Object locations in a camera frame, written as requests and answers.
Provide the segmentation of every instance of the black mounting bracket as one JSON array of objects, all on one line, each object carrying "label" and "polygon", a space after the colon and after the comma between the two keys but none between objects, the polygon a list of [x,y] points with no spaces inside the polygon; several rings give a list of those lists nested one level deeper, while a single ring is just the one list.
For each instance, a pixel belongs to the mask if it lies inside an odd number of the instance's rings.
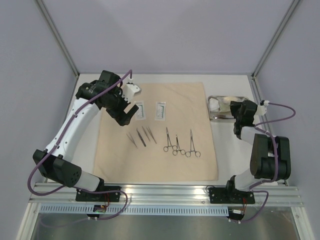
[{"label": "black mounting bracket", "polygon": [[[121,190],[120,186],[101,186],[97,192],[112,191],[112,190]],[[118,203],[120,199],[119,192],[113,192],[108,194],[94,194],[81,190],[76,190],[75,201],[76,202],[109,202]]]},{"label": "black mounting bracket", "polygon": [[211,204],[255,204],[251,191],[239,191],[235,188],[235,176],[227,181],[225,187],[208,187]]}]

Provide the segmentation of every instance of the forceps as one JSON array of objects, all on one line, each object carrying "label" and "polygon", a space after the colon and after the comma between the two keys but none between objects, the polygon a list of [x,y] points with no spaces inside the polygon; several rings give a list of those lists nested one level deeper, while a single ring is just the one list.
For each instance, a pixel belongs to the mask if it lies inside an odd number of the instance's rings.
[{"label": "forceps", "polygon": [[178,135],[177,134],[175,134],[175,139],[176,139],[176,150],[173,150],[172,154],[177,156],[178,152],[180,152],[182,155],[185,155],[186,151],[183,150],[183,149],[180,149],[179,142],[178,142]]},{"label": "forceps", "polygon": [[191,157],[191,153],[194,152],[194,155],[199,158],[201,156],[201,152],[196,151],[195,144],[194,144],[194,137],[192,136],[192,130],[190,129],[190,151],[185,152],[185,156],[187,158]]},{"label": "forceps", "polygon": [[168,132],[168,128],[166,127],[166,141],[167,141],[167,146],[163,147],[163,151],[168,152],[169,148],[172,148],[172,150],[177,150],[177,146],[176,145],[172,145],[171,144],[171,140],[169,137],[169,132]]},{"label": "forceps", "polygon": [[128,134],[126,134],[128,136],[128,138],[130,139],[130,141],[135,145],[136,148],[138,148],[138,146],[136,145],[136,142],[134,140],[134,138],[132,137],[131,133],[129,132],[130,136]]}]

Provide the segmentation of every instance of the purple cable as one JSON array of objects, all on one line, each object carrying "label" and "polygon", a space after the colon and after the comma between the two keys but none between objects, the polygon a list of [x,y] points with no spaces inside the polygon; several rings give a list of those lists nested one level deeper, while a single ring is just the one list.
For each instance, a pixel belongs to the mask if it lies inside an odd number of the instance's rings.
[{"label": "purple cable", "polygon": [[287,109],[290,109],[293,111],[293,114],[291,116],[288,116],[288,117],[284,117],[284,118],[280,118],[280,119],[276,119],[276,120],[270,120],[270,121],[263,121],[263,122],[260,122],[258,124],[256,124],[254,126],[254,128],[261,132],[261,133],[264,133],[264,134],[267,134],[271,140],[272,140],[272,145],[273,145],[273,150],[274,150],[274,177],[273,179],[271,180],[262,180],[262,181],[259,181],[259,182],[256,182],[254,184],[252,184],[250,187],[249,187],[249,190],[252,191],[253,193],[265,193],[266,196],[265,196],[265,200],[261,206],[261,208],[259,209],[259,211],[253,215],[251,218],[247,219],[247,220],[242,220],[240,221],[241,223],[249,223],[251,222],[252,220],[256,219],[259,214],[262,212],[262,210],[264,209],[267,201],[268,201],[268,198],[269,198],[269,192],[268,191],[265,191],[265,190],[252,190],[253,188],[263,184],[263,183],[273,183],[277,180],[278,178],[278,169],[279,169],[279,163],[278,163],[278,151],[277,151],[277,144],[276,144],[276,140],[275,140],[275,137],[268,131],[265,131],[265,130],[262,130],[260,128],[258,128],[258,126],[262,125],[262,124],[268,124],[268,123],[275,123],[275,122],[280,122],[280,121],[283,121],[283,120],[288,120],[288,119],[291,119],[293,118],[295,115],[296,115],[296,110],[294,110],[292,107],[290,106],[287,106],[287,105],[282,105],[282,104],[279,104],[279,103],[269,103],[270,105],[275,105],[275,106],[280,106],[280,107],[284,107],[284,108],[287,108]]},{"label": "purple cable", "polygon": [[34,167],[34,169],[31,171],[28,180],[27,180],[27,187],[29,189],[29,191],[36,195],[36,196],[47,196],[50,194],[55,193],[56,191],[62,189],[64,186],[60,186],[58,188],[56,188],[55,190],[49,191],[49,192],[45,192],[45,193],[40,193],[40,192],[36,192],[32,189],[31,187],[31,180],[32,177],[34,176],[35,172],[37,171],[37,169],[44,163],[44,161],[46,161],[48,159],[48,157],[56,150],[56,148],[59,146],[62,138],[64,137],[64,135],[66,134],[69,126],[71,125],[72,121],[75,119],[75,117],[77,116],[77,114],[88,104],[90,104],[91,102],[93,102],[94,100],[96,100],[97,98],[101,97],[102,95],[106,94],[107,92],[109,92],[111,89],[113,89],[114,87],[116,87],[118,84],[120,84],[128,75],[130,75],[130,78],[132,79],[132,69],[130,69],[122,78],[120,78],[115,84],[111,85],[110,87],[108,87],[106,90],[100,92],[98,95],[94,96],[93,98],[91,98],[90,100],[88,100],[87,102],[85,102],[82,106],[80,106],[75,113],[72,115],[72,117],[69,119],[69,121],[67,122],[67,124],[65,125],[60,137],[58,138],[58,140],[55,143],[55,146],[44,156],[44,158]]},{"label": "purple cable", "polygon": [[275,106],[280,106],[280,107],[284,107],[286,109],[290,109],[292,110],[293,114],[291,116],[287,116],[287,117],[284,117],[284,118],[279,118],[279,119],[276,119],[276,120],[271,120],[271,121],[263,121],[263,122],[260,122],[258,124],[256,124],[254,127],[256,128],[257,126],[260,126],[262,124],[270,124],[270,123],[275,123],[275,122],[280,122],[280,121],[283,121],[283,120],[288,120],[288,119],[291,119],[293,118],[295,115],[296,115],[296,110],[294,110],[292,107],[290,106],[287,106],[287,105],[283,105],[283,104],[279,104],[279,103],[271,103],[269,102],[270,105],[275,105]]}]

